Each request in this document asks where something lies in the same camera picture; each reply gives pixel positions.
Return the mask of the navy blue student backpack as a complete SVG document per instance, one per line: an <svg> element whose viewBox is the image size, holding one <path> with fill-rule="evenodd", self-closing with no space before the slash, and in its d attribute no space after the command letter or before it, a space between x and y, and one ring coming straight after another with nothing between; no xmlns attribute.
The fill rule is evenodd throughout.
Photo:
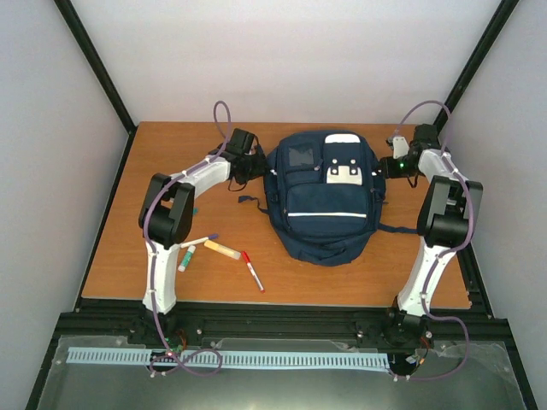
<svg viewBox="0 0 547 410"><path fill-rule="evenodd" d="M349 131L297 132L266 155L261 209L293 259L349 264L377 231L415 234L381 223L386 183L367 140Z"/></svg>

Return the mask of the purple capped white marker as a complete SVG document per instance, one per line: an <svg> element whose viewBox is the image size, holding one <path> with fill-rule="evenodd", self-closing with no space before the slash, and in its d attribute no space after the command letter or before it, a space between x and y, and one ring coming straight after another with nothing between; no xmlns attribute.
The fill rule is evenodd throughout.
<svg viewBox="0 0 547 410"><path fill-rule="evenodd" d="M218 238L218 236L219 236L218 233L214 233L214 234L208 235L206 237L200 237L200 238L195 239L195 240L184 242L180 245L180 247L183 249L183 248L188 248L188 247L191 247L191 246L196 246L200 243L205 243L208 240L216 239L216 238Z"/></svg>

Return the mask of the yellow highlighter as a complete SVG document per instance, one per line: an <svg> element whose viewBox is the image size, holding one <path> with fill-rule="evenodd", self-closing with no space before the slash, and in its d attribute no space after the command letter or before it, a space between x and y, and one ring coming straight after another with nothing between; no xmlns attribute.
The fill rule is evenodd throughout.
<svg viewBox="0 0 547 410"><path fill-rule="evenodd" d="M224 245L221 245L217 242L214 242L210 239L206 240L203 243L203 245L207 249L213 250L214 252L217 252L217 253L219 253L221 255L224 255L224 256L227 256L227 257L230 257L234 260L239 260L240 257L241 257L241 253L239 251L228 248L228 247L226 247Z"/></svg>

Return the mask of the red marker pen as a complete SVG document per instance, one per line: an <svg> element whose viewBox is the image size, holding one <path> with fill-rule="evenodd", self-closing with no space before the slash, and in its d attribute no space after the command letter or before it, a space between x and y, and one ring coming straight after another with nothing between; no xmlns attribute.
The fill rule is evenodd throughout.
<svg viewBox="0 0 547 410"><path fill-rule="evenodd" d="M241 252L241 255L242 255L243 259L244 259L244 262L245 262L245 264L246 264L248 270L250 271L250 274L251 274L253 280L254 280L255 283L256 283L256 286L257 286L258 290L259 290L261 293L264 293L264 292L265 292L265 288L264 288L264 286L263 286L263 284L262 284L262 281L259 279L259 277L258 277L258 275L257 275L257 273L256 273L255 268L254 268L253 265L252 265L252 262L251 262L251 259L250 259L249 255L248 255L245 251L242 251L242 252Z"/></svg>

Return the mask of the green white glue stick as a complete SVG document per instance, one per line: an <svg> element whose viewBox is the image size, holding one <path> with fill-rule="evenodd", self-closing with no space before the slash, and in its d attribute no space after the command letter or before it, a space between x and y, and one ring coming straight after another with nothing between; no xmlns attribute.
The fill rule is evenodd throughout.
<svg viewBox="0 0 547 410"><path fill-rule="evenodd" d="M186 270L186 268L188 267L188 265L191 261L191 258L194 255L195 251L196 251L196 246L195 245L190 245L186 248L186 252L183 256L183 259L181 260L181 262L178 265L178 271L179 272L184 272Z"/></svg>

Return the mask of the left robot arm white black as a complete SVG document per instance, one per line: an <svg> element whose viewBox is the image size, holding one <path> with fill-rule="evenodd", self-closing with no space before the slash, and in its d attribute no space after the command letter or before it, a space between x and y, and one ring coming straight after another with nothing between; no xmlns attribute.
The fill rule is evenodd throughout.
<svg viewBox="0 0 547 410"><path fill-rule="evenodd" d="M144 306L155 313L147 331L158 343L170 343L178 323L168 313L177 302L177 260L192 225L195 200L210 188L235 180L246 185L267 172L258 137L236 128L229 141L200 162L173 174L152 176L138 217L147 251Z"/></svg>

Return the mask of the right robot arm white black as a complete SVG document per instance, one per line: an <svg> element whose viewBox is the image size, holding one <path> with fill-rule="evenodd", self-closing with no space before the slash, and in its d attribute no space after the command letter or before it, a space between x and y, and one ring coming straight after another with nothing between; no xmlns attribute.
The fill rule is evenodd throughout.
<svg viewBox="0 0 547 410"><path fill-rule="evenodd" d="M407 179L413 187L420 176L428 181L415 228L418 254L382 328L385 341L398 348L418 346L426 337L432 296L450 260L473 236L483 185L460 173L433 125L418 125L411 142L397 134L388 144L393 154L378 168L385 179Z"/></svg>

